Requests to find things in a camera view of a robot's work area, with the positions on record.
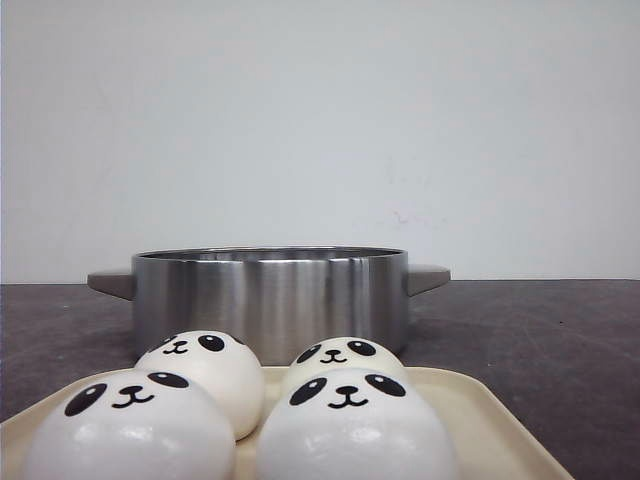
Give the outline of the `panda bun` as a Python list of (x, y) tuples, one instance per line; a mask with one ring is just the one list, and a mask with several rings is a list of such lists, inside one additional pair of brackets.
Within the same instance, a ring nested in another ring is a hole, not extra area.
[(168, 370), (195, 381), (229, 418), (235, 438), (258, 426), (265, 402), (265, 378), (253, 351), (221, 331), (172, 334), (147, 350), (134, 364), (145, 370)]
[(405, 366), (383, 345), (360, 337), (333, 337), (308, 346), (296, 356), (281, 381), (280, 395), (316, 375), (340, 368), (373, 369), (397, 380), (409, 380)]
[(453, 441), (414, 387), (380, 371), (315, 375), (277, 401), (256, 447), (259, 479), (457, 479)]
[(25, 479), (229, 479), (230, 421), (169, 371), (110, 373), (69, 394), (37, 428)]

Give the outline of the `stainless steel steamer pot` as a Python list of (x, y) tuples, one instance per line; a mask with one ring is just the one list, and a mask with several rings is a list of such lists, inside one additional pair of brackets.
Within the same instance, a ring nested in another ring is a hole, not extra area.
[(88, 286), (132, 304), (142, 355), (172, 334), (218, 330), (266, 365), (287, 365), (312, 343), (356, 336), (402, 351), (409, 300), (451, 279), (404, 250), (360, 246), (224, 247), (143, 252)]

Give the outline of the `cream plastic tray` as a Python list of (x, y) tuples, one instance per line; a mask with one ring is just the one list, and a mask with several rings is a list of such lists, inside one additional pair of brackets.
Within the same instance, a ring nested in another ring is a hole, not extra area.
[[(407, 367), (412, 385), (449, 429), (462, 479), (569, 479), (569, 472), (480, 381), (451, 370)], [(69, 394), (105, 377), (77, 380), (1, 424), (1, 477), (19, 479), (34, 431)]]

